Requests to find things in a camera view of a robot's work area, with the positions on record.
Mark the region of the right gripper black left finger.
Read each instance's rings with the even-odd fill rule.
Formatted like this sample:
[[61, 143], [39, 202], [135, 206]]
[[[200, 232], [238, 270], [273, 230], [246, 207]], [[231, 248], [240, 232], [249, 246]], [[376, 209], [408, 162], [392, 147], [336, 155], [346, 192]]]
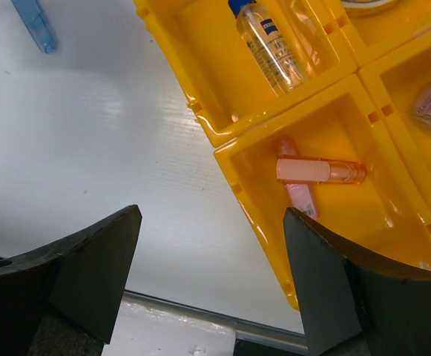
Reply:
[[129, 205], [0, 260], [0, 355], [100, 355], [112, 338], [142, 223]]

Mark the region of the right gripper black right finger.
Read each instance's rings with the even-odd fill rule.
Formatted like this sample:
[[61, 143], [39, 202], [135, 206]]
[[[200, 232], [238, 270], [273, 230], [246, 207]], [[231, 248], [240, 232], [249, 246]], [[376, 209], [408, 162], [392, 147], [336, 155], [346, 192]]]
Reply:
[[310, 355], [431, 355], [431, 271], [364, 248], [296, 208], [283, 227]]

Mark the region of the small blue-capped glue bottle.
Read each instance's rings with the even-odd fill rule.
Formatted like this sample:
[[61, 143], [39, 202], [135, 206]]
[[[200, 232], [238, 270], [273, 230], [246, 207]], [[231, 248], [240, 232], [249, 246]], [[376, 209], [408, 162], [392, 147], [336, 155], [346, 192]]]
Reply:
[[297, 55], [266, 7], [245, 0], [229, 0], [228, 6], [242, 40], [278, 96], [306, 82]]

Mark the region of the blue highlighter pen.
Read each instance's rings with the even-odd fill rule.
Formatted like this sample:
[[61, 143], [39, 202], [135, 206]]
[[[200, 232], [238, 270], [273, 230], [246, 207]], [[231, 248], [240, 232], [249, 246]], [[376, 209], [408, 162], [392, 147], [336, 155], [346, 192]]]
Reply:
[[59, 43], [39, 1], [12, 0], [11, 2], [38, 49], [47, 54], [56, 52]]

